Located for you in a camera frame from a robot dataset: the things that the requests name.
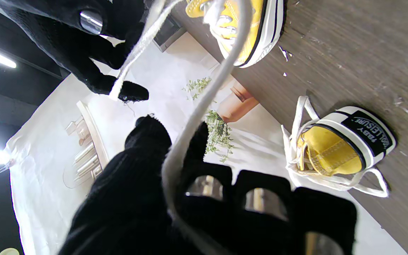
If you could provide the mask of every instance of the black glove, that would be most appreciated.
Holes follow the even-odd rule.
[[[108,95],[115,77],[103,75],[91,58],[119,69],[141,36],[142,0],[0,0],[0,8],[59,66],[73,73],[94,93]],[[100,34],[125,42],[111,42],[92,34],[81,21],[81,12],[94,13],[102,24]],[[123,101],[149,98],[144,87],[125,81]]]
[[[203,123],[191,140],[177,187],[176,208],[190,226],[234,254],[303,255],[310,244],[324,244],[318,248],[327,252],[318,254],[351,254],[356,223],[351,202],[306,188],[291,192],[284,178],[246,170],[232,185],[230,167],[203,162],[207,137]],[[76,212],[60,255],[201,254],[168,215],[160,172],[170,146],[159,121],[138,119],[125,150],[108,163]],[[190,193],[200,176],[219,181],[222,189],[214,185],[213,191],[222,199]],[[279,217],[246,210],[246,194],[255,188],[279,197]]]

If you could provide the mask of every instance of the white backdrop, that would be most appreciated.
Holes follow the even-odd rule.
[[[190,96],[182,88],[188,80],[214,77],[218,68],[217,61],[186,33],[165,53],[150,45],[134,63],[126,79],[147,87],[150,92],[148,101],[124,105],[107,96],[91,94],[72,75],[65,79],[8,141],[6,148],[17,162],[11,168],[10,176],[13,207],[24,252],[27,255],[57,253],[76,208],[90,188],[90,180],[69,189],[62,179],[64,169],[73,163],[73,156],[78,152],[76,138],[68,137],[65,128],[79,117],[75,105],[79,100],[91,112],[105,150],[112,158],[123,149],[125,137],[133,129],[135,120],[149,113],[154,113],[164,124],[174,141],[196,104],[187,100]],[[102,71],[112,75],[118,73],[108,67]],[[228,80],[217,96],[218,103],[230,93],[229,88],[234,82],[237,81],[232,77]],[[226,164],[233,167],[234,175],[240,169],[249,169],[288,178],[280,124],[261,105],[229,126],[233,129],[231,138],[235,148]],[[206,161],[214,163],[219,159],[220,156],[215,154],[205,157]],[[405,254],[348,192],[334,192],[314,184],[308,187],[344,197],[356,204],[355,254]]]

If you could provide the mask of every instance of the gray wood floor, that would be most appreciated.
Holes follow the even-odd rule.
[[[173,16],[218,61],[222,56],[201,19]],[[398,147],[378,167],[391,187],[389,198],[351,194],[408,252],[408,1],[289,0],[278,47],[233,76],[280,123],[292,126],[296,101],[309,95],[323,117],[359,105],[385,119]],[[366,185],[374,185],[368,176]]]

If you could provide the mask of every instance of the yellow sneaker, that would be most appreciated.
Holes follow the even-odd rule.
[[[190,18],[204,17],[210,25],[210,32],[217,39],[223,57],[227,58],[237,37],[239,12],[235,0],[226,0],[219,19],[206,21],[207,11],[214,0],[187,0],[186,13]],[[245,68],[257,63],[275,46],[280,38],[283,24],[283,0],[251,0],[253,20],[248,39],[245,42],[237,67]]]
[[[312,121],[299,127],[303,108]],[[395,148],[396,139],[372,113],[346,106],[319,119],[308,97],[299,97],[292,134],[283,126],[282,131],[286,169],[293,182],[295,176],[302,176],[335,190],[355,188],[373,196],[388,196],[385,181],[374,165]],[[382,190],[359,184],[367,172],[376,175]],[[349,174],[355,175],[351,179],[341,176]]]

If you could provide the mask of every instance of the green plant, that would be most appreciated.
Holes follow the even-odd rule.
[[[197,79],[196,81],[189,80],[187,83],[187,86],[182,88],[182,90],[193,94],[191,96],[191,99],[194,101],[195,99],[198,98],[200,94],[202,94],[202,92],[207,87],[207,85],[209,85],[211,80],[212,78],[210,77],[206,77],[204,79]]]
[[[231,128],[228,127],[223,119],[214,110],[209,110],[205,117],[205,122],[209,128],[209,139],[207,140],[207,147],[205,153],[219,151],[217,145],[226,148],[226,155],[223,155],[220,162],[224,163],[230,154],[232,154],[232,148],[234,147],[230,142],[233,140],[230,138]]]

